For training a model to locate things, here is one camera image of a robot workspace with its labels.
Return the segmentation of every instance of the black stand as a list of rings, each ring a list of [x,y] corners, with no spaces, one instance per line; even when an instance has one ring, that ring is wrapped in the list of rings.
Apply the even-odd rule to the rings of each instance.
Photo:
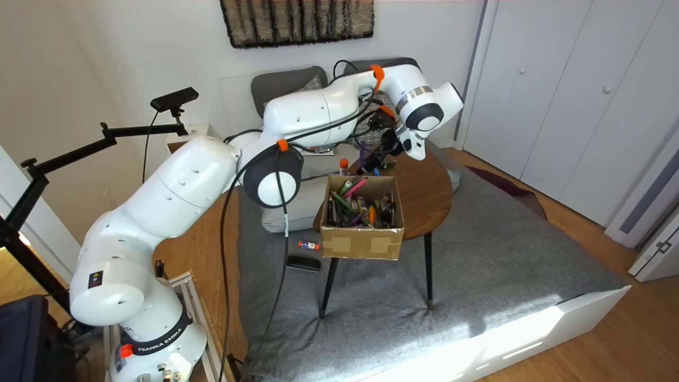
[[[40,200],[44,187],[47,187],[47,174],[53,169],[60,169],[71,161],[78,161],[83,157],[88,157],[92,152],[99,152],[108,146],[114,146],[119,135],[145,135],[145,134],[178,134],[187,135],[185,124],[178,120],[175,124],[155,124],[155,126],[114,126],[109,129],[105,123],[101,123],[103,138],[98,141],[91,141],[86,146],[81,146],[77,150],[70,150],[65,155],[60,155],[55,159],[38,163],[36,159],[28,159],[20,166],[28,168],[28,174],[31,176],[31,183],[18,197],[17,206],[8,212],[5,218],[0,216],[0,246],[5,246],[5,249],[38,280],[38,284],[65,309],[67,308],[67,290],[63,284],[41,264],[41,261],[34,254],[31,248],[28,248],[18,239],[18,229],[23,226],[28,213]]]

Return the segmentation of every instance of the gray blanket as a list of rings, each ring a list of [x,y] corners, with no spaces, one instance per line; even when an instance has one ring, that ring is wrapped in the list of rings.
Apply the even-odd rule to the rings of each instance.
[[[430,309],[424,302],[424,244],[408,239],[397,262],[339,261],[319,318],[328,261],[322,272],[281,267],[284,239],[263,230],[258,207],[240,197],[245,372],[257,379],[367,377],[441,341],[623,284],[533,210],[472,172],[456,169],[463,183],[452,212],[433,233]],[[314,230],[291,233],[291,242],[314,238]]]

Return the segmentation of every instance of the white cabinet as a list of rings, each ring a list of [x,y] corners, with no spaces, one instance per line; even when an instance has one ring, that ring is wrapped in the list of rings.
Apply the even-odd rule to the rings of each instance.
[[[471,106],[467,150],[521,174],[587,6],[590,0],[499,4]]]
[[[487,11],[465,149],[606,224],[679,119],[679,0]]]

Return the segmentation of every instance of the black cable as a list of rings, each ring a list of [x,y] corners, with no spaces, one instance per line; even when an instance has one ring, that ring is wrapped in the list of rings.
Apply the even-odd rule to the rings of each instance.
[[[151,119],[151,123],[145,126],[148,134],[145,134],[145,139],[144,139],[142,184],[145,183],[148,135],[151,135],[151,126],[153,126],[156,114],[158,111],[153,114],[153,119]]]
[[[77,330],[77,319],[74,318],[70,318],[63,327],[60,327],[60,333],[63,335],[63,339],[65,339],[65,344],[63,341],[60,341],[60,339],[55,339],[55,341],[48,341],[50,345],[55,345],[55,348],[65,348],[65,350],[70,350],[71,352],[71,360],[74,360],[74,365],[77,365],[77,368],[74,368],[74,372],[78,372],[78,365],[83,365],[85,362],[85,372],[86,372],[86,379],[91,379],[91,365],[88,365],[88,358],[86,358],[86,353],[88,353],[88,345],[86,344],[81,344],[81,341],[91,341],[91,337],[74,337],[77,333],[71,333],[71,330]]]
[[[310,146],[304,146],[304,143],[297,143],[297,141],[291,141],[291,146],[295,146],[295,149],[298,149],[298,150],[304,150],[304,152],[314,152],[314,149],[310,149]]]
[[[336,75],[339,64],[345,64],[345,65],[349,65],[351,70],[361,71],[358,65],[353,65],[351,62],[348,62],[348,59],[336,59],[335,65],[332,65],[332,79],[330,79],[330,83],[335,83],[335,79],[345,75],[345,74],[339,74],[339,75]]]
[[[368,97],[368,99],[364,99],[364,102],[368,102],[368,104],[382,104],[382,99],[375,99],[375,97]],[[349,134],[345,139],[356,139],[358,135],[364,135],[364,134],[368,134],[368,132],[377,132],[377,129],[364,129],[364,132],[356,134],[358,124],[361,124],[367,117],[374,117],[374,114],[377,111],[377,107],[375,107],[375,110],[364,111],[364,110],[368,107],[368,104],[367,104],[367,106],[362,106],[362,110],[358,110],[356,114],[345,117],[345,120],[335,120],[335,123],[330,123],[330,124],[325,124],[325,126],[311,129],[311,132],[307,132],[307,134],[292,135],[291,139],[297,139],[297,138],[304,138],[304,135],[311,135],[311,134],[319,134],[319,132],[325,132],[325,129],[336,126],[336,124],[348,123],[348,120],[351,120],[351,119],[358,119],[358,120],[356,120],[356,124],[353,124],[351,134]]]
[[[368,117],[374,117],[374,114],[377,114],[377,111],[380,111],[380,107],[375,107],[375,110],[371,110],[371,111],[364,111],[364,114],[356,120],[356,126],[358,126],[364,119],[368,119]],[[393,129],[393,126],[394,126],[394,124],[382,124],[382,123],[380,123],[380,126],[367,124],[367,129],[353,132],[351,135],[348,135],[348,139],[358,141],[361,135],[367,135],[367,134],[371,134],[371,132]]]
[[[348,114],[348,117],[344,117],[344,119],[336,119],[336,120],[330,120],[330,123],[327,123],[327,124],[311,126],[310,132],[297,134],[297,135],[289,138],[289,141],[295,141],[295,139],[300,139],[300,138],[306,138],[306,135],[314,135],[314,134],[332,129],[332,126],[336,126],[336,124],[344,124],[344,123],[348,123],[348,120],[351,120],[351,119],[358,119],[358,117],[371,106],[371,102],[374,102],[374,99],[367,99],[356,111],[351,111],[351,114]]]
[[[286,276],[286,262],[289,262],[289,244],[291,244],[291,233],[289,233],[289,201],[284,200],[284,192],[281,192],[281,183],[279,183],[279,172],[273,172],[275,174],[275,183],[278,183],[278,197],[279,197],[279,206],[281,206],[281,216],[284,216],[284,249],[281,249],[281,270],[279,270],[279,282],[278,282],[278,290],[275,290],[275,296],[273,296],[273,306],[271,306],[271,311],[270,311],[270,318],[266,318],[266,327],[263,328],[263,337],[270,333],[270,327],[271,327],[271,319],[273,319],[273,314],[275,314],[275,308],[278,308],[278,300],[279,300],[279,294],[281,294],[281,284],[284,284],[284,276]]]
[[[238,132],[238,134],[231,134],[231,135],[222,138],[222,141],[231,141],[231,139],[235,139],[238,135],[253,134],[253,132],[261,132],[261,129],[258,129],[258,126],[253,126],[253,129]]]
[[[218,382],[222,379],[224,376],[224,367],[226,367],[226,341],[228,341],[228,327],[231,327],[231,298],[228,298],[228,272],[226,272],[226,254],[224,254],[224,216],[226,216],[226,207],[228,207],[228,200],[231,200],[231,192],[238,184],[238,180],[242,178],[242,174],[248,169],[248,166],[244,166],[231,180],[228,189],[226,189],[226,197],[222,201],[222,207],[220,207],[220,218],[218,218],[218,258],[220,258],[220,270],[222,270],[222,288],[224,288],[224,306],[226,306],[226,318],[224,318],[224,337],[222,337],[222,353],[220,353],[220,367],[218,367]],[[281,200],[281,212],[286,216],[286,201],[284,201],[284,192],[281,192],[281,183],[279,183],[279,172],[275,172],[275,183],[278,183],[278,195]],[[271,324],[271,318],[273,318],[273,311],[275,311],[275,306],[279,300],[279,290],[281,290],[281,282],[284,282],[284,270],[286,270],[286,256],[289,256],[289,233],[284,236],[284,261],[281,261],[281,276],[279,276],[279,282],[278,282],[278,290],[275,290],[275,296],[273,296],[273,306],[271,306],[271,311],[270,311],[270,318],[266,318],[266,327],[265,327],[265,333],[270,330],[270,324]]]
[[[228,189],[226,189],[226,197],[220,206],[220,216],[218,216],[218,261],[220,261],[220,273],[222,273],[222,288],[224,288],[224,308],[226,308],[226,318],[224,318],[224,337],[222,337],[222,345],[220,345],[220,365],[218,365],[218,382],[224,376],[224,367],[226,367],[226,341],[228,341],[228,327],[231,327],[231,298],[228,298],[228,272],[226,272],[226,253],[224,253],[224,220],[226,220],[226,210],[228,210],[228,200],[231,192],[240,180],[240,176],[245,172],[248,166],[244,166],[231,180]]]

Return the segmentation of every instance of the cardboard box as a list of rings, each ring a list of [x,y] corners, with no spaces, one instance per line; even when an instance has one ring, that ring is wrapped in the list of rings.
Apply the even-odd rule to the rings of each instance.
[[[345,180],[356,176],[328,176],[327,197],[336,191]],[[336,258],[380,258],[399,261],[403,242],[403,210],[394,176],[367,176],[364,184],[356,191],[364,200],[377,200],[388,192],[394,204],[394,224],[391,226],[332,226],[328,224],[328,201],[325,197],[319,210],[319,253],[322,256]]]

